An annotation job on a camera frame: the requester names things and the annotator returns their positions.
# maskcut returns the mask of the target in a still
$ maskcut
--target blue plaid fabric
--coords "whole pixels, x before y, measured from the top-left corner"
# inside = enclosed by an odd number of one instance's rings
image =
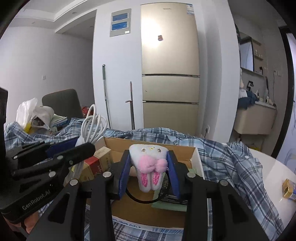
[[[77,137],[80,135],[82,122],[83,119],[73,118],[70,124],[55,136],[41,134],[34,136],[28,135],[18,123],[10,123],[6,126],[4,133],[6,149],[9,150],[16,146],[30,144],[40,140],[60,142]],[[239,144],[218,143],[187,136],[167,128],[138,129],[126,132],[107,129],[104,136],[198,148],[205,178],[214,182],[222,179],[227,180],[242,197],[246,205],[253,211],[270,240],[275,240],[282,233],[284,229],[282,221],[279,219],[279,214],[263,185],[262,165],[258,159],[253,158],[248,147],[242,142]],[[43,207],[39,213],[42,214],[47,206]],[[211,240],[211,205],[209,209],[210,226],[208,240]],[[160,235],[149,231],[134,230],[134,228],[117,223],[114,224],[114,230],[117,232],[117,240],[181,240],[180,235]],[[89,228],[86,223],[85,240],[89,240],[88,231]]]

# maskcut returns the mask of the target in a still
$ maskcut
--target chair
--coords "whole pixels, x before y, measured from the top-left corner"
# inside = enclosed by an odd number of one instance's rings
[[[54,113],[72,117],[83,118],[79,98],[76,90],[68,89],[47,94],[42,97],[42,104],[53,108]]]

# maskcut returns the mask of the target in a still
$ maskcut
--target beige refrigerator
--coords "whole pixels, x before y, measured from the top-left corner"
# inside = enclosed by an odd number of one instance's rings
[[[144,128],[196,135],[199,50],[193,6],[141,6]]]

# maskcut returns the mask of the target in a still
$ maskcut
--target white cable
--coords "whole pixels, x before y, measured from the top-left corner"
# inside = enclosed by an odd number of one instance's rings
[[[80,137],[79,139],[81,142],[90,142],[91,144],[95,144],[98,139],[105,133],[107,129],[108,122],[104,116],[97,115],[96,114],[96,106],[95,104],[92,104],[91,107],[89,108],[89,111],[86,115],[86,118],[84,119],[82,125],[81,125],[81,131],[80,131]],[[71,179],[79,179],[82,169],[83,169],[83,161],[79,162],[78,164],[75,165],[74,173],[72,175]]]

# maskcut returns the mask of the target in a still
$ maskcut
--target plush toy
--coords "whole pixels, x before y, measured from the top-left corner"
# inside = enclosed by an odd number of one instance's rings
[[[158,145],[134,144],[129,148],[142,192],[160,189],[168,162],[168,149]]]

